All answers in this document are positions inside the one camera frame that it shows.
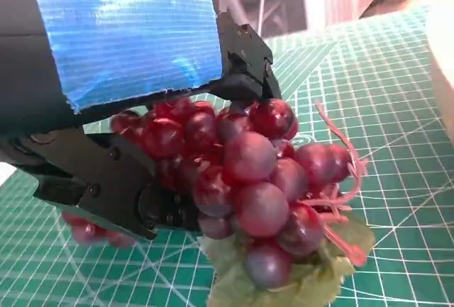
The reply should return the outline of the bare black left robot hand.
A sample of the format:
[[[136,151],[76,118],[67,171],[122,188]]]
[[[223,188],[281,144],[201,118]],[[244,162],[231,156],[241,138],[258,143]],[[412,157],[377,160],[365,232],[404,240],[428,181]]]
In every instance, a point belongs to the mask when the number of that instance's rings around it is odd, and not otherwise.
[[[1,161],[38,179],[37,199],[104,228],[195,231],[196,206],[158,184],[152,157],[83,127],[200,93],[278,98],[272,62],[215,0],[1,0]]]

